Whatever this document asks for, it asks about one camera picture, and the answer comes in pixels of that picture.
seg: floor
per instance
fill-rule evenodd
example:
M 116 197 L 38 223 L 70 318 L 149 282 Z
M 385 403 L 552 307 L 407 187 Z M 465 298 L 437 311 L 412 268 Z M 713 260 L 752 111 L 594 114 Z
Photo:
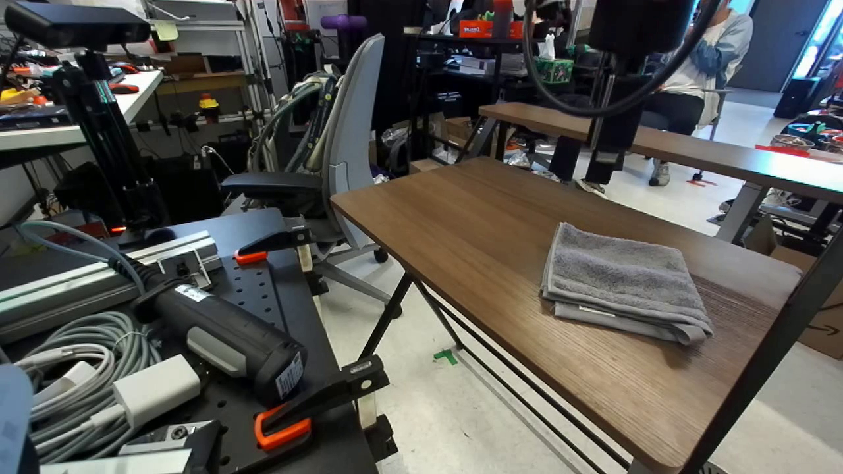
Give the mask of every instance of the floor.
M 779 129 L 768 115 L 768 107 L 727 103 L 715 139 L 765 143 Z M 684 181 L 693 169 L 672 166 L 672 183 L 651 190 L 644 187 L 647 166 L 642 157 L 628 157 L 626 172 L 610 178 L 607 197 L 706 235 L 713 231 L 706 219 L 715 214 L 715 202 L 731 197 L 739 187 L 739 181 L 713 173 L 706 173 L 710 183 L 693 187 Z M 395 260 L 378 265 L 372 257 L 357 257 L 348 268 L 387 291 L 399 276 Z M 343 364 L 352 360 L 378 315 L 378 303 L 332 283 L 319 306 L 337 357 Z M 448 357 L 451 347 L 444 328 L 422 295 L 411 290 L 403 318 L 390 326 L 378 345 L 393 384 L 361 403 L 362 416 L 387 413 L 395 426 L 399 453 L 378 463 L 382 474 L 590 470 L 476 364 L 462 356 Z M 522 386 L 519 393 L 548 410 L 528 389 Z M 713 463 L 730 474 L 843 470 L 840 393 L 843 364 L 796 345 L 727 443 L 719 444 Z M 577 438 L 566 420 L 557 420 L 557 426 L 585 453 L 593 453 L 606 470 L 622 470 L 582 434 Z

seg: table top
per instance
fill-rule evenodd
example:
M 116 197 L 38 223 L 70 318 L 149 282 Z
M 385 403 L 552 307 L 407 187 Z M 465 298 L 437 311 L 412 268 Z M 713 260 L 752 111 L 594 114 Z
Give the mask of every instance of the table top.
M 348 193 L 335 206 L 656 470 L 684 467 L 801 276 L 482 157 Z M 680 347 L 543 312 L 540 273 L 557 220 L 681 251 L 713 337 Z
M 152 98 L 161 83 L 161 72 L 138 72 L 124 75 L 121 83 L 136 83 L 136 94 L 112 94 L 121 114 L 132 124 L 138 107 Z M 83 133 L 79 127 L 42 127 L 42 129 L 13 129 L 0 131 L 0 153 L 5 151 L 34 151 L 34 148 L 54 148 L 54 144 L 82 144 Z
M 332 352 L 332 345 L 324 335 L 324 326 L 319 322 L 319 312 L 314 307 L 314 298 L 308 290 L 308 282 L 298 265 L 295 251 L 279 251 L 269 253 L 271 262 L 271 278 L 277 290 L 277 303 L 269 298 L 269 303 L 260 295 L 253 295 L 257 283 L 265 283 L 264 278 L 254 282 L 244 276 L 241 268 L 235 268 L 235 251 L 260 240 L 271 231 L 283 230 L 283 220 L 277 210 L 246 210 L 246 214 L 227 214 L 208 220 L 188 220 L 171 226 L 175 236 L 194 235 L 194 231 L 210 231 L 219 257 L 223 262 L 223 272 L 213 272 L 213 295 L 229 299 L 229 303 L 244 303 L 253 315 L 279 326 L 290 328 L 290 335 L 306 347 L 306 374 L 298 395 L 308 395 L 325 381 L 332 381 L 339 369 L 337 357 Z M 79 265 L 79 257 L 70 255 L 53 255 L 38 253 L 30 257 L 3 257 L 3 273 L 13 276 L 45 276 L 50 272 Z M 249 384 L 241 380 L 229 380 L 216 372 L 208 374 L 206 393 L 182 405 L 178 410 L 161 418 L 161 423 L 175 423 L 183 418 L 216 418 L 227 426 L 227 434 L 219 447 L 219 459 L 229 459 L 219 467 L 220 474 L 235 470 L 235 467 L 260 461 L 264 453 L 253 443 L 253 416 L 260 410 L 254 398 L 249 395 Z M 361 434 L 357 416 L 352 405 L 332 407 L 314 418 L 314 438 L 310 443 L 293 447 L 281 459 L 271 461 L 260 470 L 302 470 L 302 474 L 335 474 L 335 470 L 362 470 L 374 474 L 374 459 L 369 453 L 369 444 Z
M 580 143 L 586 139 L 590 129 L 586 119 L 527 103 L 482 104 L 478 115 L 519 124 L 548 137 L 568 137 Z M 763 187 L 779 187 L 819 201 L 843 202 L 843 172 L 838 164 L 736 148 L 651 127 L 636 127 L 631 151 L 661 161 L 755 181 Z

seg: folded gray towel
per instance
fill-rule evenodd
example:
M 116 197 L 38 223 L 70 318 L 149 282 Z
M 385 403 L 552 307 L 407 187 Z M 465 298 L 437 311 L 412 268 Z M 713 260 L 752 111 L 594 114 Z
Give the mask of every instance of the folded gray towel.
M 543 276 L 561 318 L 680 345 L 710 335 L 706 306 L 673 248 L 580 231 L 561 220 Z

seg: person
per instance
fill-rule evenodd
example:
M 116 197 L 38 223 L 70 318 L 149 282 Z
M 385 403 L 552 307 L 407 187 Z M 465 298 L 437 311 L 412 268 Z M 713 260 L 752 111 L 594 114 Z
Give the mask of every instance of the person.
M 644 99 L 639 124 L 668 129 L 673 133 L 693 133 L 702 111 L 715 111 L 719 94 L 710 94 L 710 89 L 722 89 L 735 75 L 750 37 L 752 20 L 742 12 L 735 12 L 730 0 L 719 0 L 706 33 L 693 48 L 690 57 L 661 83 L 656 94 Z M 665 183 L 668 166 L 656 161 L 651 187 Z

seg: orange clip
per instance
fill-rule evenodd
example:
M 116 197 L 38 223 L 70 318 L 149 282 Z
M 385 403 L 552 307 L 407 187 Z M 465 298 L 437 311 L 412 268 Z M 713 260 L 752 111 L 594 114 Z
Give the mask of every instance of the orange clip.
M 269 253 L 235 253 L 235 262 L 244 265 L 264 265 Z
M 310 438 L 310 426 L 314 426 L 310 418 L 295 420 L 279 431 L 265 434 L 264 431 L 265 418 L 277 416 L 279 410 L 283 410 L 283 405 L 277 405 L 271 410 L 260 410 L 254 416 L 253 434 L 254 434 L 254 443 L 264 453 L 273 453 L 273 451 L 306 443 Z

